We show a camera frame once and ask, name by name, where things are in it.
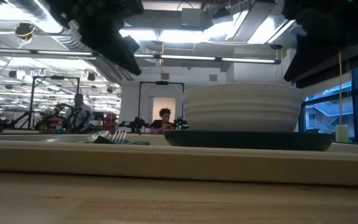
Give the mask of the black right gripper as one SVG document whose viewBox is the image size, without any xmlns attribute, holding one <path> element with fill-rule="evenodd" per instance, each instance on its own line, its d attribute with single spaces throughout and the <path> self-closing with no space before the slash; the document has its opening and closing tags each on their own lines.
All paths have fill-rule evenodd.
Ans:
<svg viewBox="0 0 358 224">
<path fill-rule="evenodd" d="M 351 21 L 298 21 L 298 26 L 303 32 L 296 37 L 296 54 L 284 75 L 288 82 L 313 68 L 315 57 L 321 60 L 347 47 L 353 38 Z"/>
</svg>

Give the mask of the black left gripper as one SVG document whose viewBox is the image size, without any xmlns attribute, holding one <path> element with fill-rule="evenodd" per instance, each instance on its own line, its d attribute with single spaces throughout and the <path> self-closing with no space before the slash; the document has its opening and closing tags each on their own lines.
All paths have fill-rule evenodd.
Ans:
<svg viewBox="0 0 358 224">
<path fill-rule="evenodd" d="M 134 75 L 140 75 L 134 52 L 138 47 L 135 40 L 123 37 L 119 31 L 124 20 L 113 16 L 98 15 L 86 17 L 80 22 L 81 41 L 87 47 L 108 58 Z"/>
</svg>

